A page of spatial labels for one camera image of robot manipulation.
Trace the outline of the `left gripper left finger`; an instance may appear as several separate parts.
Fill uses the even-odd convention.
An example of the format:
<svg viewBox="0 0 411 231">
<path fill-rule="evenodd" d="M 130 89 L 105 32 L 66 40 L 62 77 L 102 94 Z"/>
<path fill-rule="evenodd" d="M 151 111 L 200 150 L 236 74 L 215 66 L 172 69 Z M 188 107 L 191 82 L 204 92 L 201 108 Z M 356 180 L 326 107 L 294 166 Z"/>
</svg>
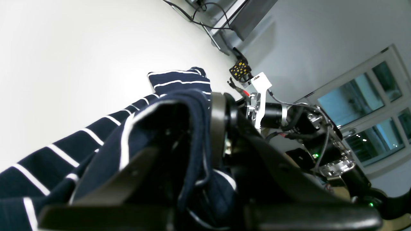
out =
<svg viewBox="0 0 411 231">
<path fill-rule="evenodd" d="M 67 206 L 49 206 L 40 231 L 175 231 L 166 164 L 171 148 L 150 145 L 101 187 Z"/>
</svg>

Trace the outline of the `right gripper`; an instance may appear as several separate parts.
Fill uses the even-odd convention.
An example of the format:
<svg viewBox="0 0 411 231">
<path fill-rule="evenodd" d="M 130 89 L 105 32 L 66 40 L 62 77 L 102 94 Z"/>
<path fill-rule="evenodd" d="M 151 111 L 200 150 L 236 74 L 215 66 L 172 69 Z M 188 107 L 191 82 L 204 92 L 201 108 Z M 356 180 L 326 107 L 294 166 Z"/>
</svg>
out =
<svg viewBox="0 0 411 231">
<path fill-rule="evenodd" d="M 245 115 L 257 129 L 281 129 L 288 124 L 288 106 L 279 102 L 267 102 L 254 88 L 245 91 Z"/>
</svg>

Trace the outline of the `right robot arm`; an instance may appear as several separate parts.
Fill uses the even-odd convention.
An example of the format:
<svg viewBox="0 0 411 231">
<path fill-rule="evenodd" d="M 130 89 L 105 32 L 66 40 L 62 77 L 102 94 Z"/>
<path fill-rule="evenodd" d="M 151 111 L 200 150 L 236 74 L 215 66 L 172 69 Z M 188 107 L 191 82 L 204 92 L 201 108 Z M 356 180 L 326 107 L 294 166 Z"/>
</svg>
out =
<svg viewBox="0 0 411 231">
<path fill-rule="evenodd" d="M 396 220 L 410 214 L 410 192 L 398 197 L 386 196 L 371 186 L 354 155 L 343 143 L 335 123 L 318 105 L 307 103 L 264 103 L 260 92 L 241 90 L 244 112 L 256 128 L 279 129 L 284 137 L 296 140 L 304 148 L 291 155 L 303 170 L 326 180 L 333 187 L 345 187 L 350 199 L 377 209 L 384 220 Z"/>
</svg>

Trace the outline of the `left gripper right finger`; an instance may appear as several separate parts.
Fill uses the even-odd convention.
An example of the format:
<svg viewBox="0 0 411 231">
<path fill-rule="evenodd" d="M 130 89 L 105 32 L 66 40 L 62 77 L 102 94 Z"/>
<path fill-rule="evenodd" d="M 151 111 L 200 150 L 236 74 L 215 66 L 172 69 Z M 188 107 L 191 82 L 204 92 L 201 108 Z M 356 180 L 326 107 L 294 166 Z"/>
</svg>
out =
<svg viewBox="0 0 411 231">
<path fill-rule="evenodd" d="M 320 189 L 238 113 L 229 94 L 211 94 L 212 166 L 237 184 L 233 230 L 377 231 L 379 213 Z"/>
</svg>

